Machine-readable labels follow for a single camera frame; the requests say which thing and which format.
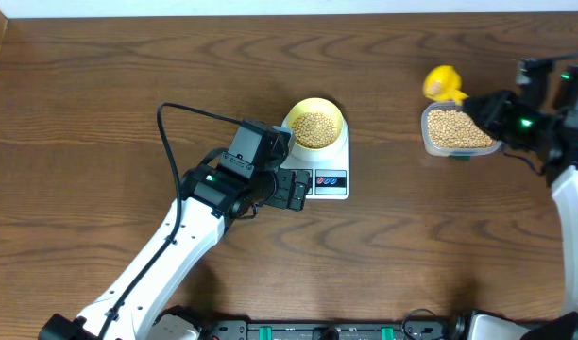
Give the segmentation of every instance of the digital scale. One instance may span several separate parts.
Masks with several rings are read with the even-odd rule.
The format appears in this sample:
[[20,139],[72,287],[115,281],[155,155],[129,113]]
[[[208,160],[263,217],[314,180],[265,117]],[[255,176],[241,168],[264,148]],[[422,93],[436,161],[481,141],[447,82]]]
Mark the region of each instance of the digital scale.
[[282,122],[282,126],[284,128],[290,127],[288,122],[293,123],[292,114],[300,115],[308,111],[333,111],[333,114],[337,116],[338,126],[341,127],[340,136],[335,143],[320,150],[307,149],[296,142],[293,150],[280,167],[310,173],[311,185],[306,198],[346,199],[349,196],[348,124],[332,102],[320,98],[310,98],[295,105]]

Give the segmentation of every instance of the brown tabletop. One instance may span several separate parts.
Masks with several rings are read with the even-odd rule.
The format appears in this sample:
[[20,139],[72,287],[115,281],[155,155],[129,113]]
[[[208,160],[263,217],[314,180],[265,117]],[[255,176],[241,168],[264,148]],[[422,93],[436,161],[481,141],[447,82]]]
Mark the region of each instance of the brown tabletop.
[[[557,315],[556,208],[521,161],[426,153],[425,75],[515,88],[515,60],[578,50],[578,14],[13,20],[0,56],[0,339],[35,338],[121,274],[175,197],[155,109],[279,124],[340,104],[351,196],[236,222],[170,303],[252,319]],[[178,169],[236,126],[169,111]]]

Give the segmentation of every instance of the green led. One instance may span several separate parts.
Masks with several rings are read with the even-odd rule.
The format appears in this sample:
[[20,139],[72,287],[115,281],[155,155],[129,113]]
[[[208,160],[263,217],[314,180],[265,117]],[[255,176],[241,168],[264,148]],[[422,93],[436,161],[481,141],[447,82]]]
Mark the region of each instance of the green led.
[[529,128],[529,127],[533,124],[533,121],[532,121],[532,120],[530,120],[530,119],[524,119],[524,118],[522,118],[522,119],[520,120],[520,122],[522,123],[522,126],[525,127],[525,128]]

